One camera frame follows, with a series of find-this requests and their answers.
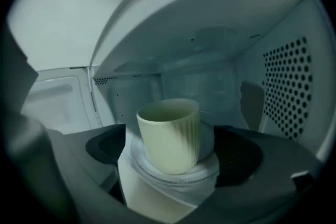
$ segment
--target wall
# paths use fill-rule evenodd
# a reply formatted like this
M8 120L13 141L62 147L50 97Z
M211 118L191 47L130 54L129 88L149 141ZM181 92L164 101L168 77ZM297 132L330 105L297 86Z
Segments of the wall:
M8 23L37 71L88 66L105 23L122 0L16 0Z

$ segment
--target ceramic cup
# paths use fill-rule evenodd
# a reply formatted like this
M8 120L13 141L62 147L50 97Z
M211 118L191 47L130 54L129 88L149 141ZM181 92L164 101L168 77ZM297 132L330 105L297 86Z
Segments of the ceramic cup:
M153 166L166 174L190 170L200 152L199 105L190 99L150 103L137 113L146 152Z

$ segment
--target cup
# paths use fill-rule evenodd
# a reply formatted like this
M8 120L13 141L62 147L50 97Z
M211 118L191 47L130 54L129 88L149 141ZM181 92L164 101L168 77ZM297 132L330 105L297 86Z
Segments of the cup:
M159 171L178 175L190 170L200 152L199 105L190 99L167 99L137 113L146 152Z

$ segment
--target ventilation holes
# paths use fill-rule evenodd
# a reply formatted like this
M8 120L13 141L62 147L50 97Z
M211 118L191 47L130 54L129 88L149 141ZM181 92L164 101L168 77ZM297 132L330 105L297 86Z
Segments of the ventilation holes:
M311 56L306 37L265 52L264 113L289 139L300 138L312 99Z
M106 84L110 79L116 79L117 77L105 77L105 78L98 78L98 79L93 79L95 82L95 85L101 85L101 84Z

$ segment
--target white plate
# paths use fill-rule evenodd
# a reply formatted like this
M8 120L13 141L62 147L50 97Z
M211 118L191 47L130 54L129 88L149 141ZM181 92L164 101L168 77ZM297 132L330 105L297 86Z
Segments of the white plate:
M207 133L206 128L208 127L202 124L205 133ZM162 173L152 165L143 142L138 137L134 137L131 142L131 162L132 167L147 184L191 207L197 207L214 191L219 174L219 163L214 152L182 175Z

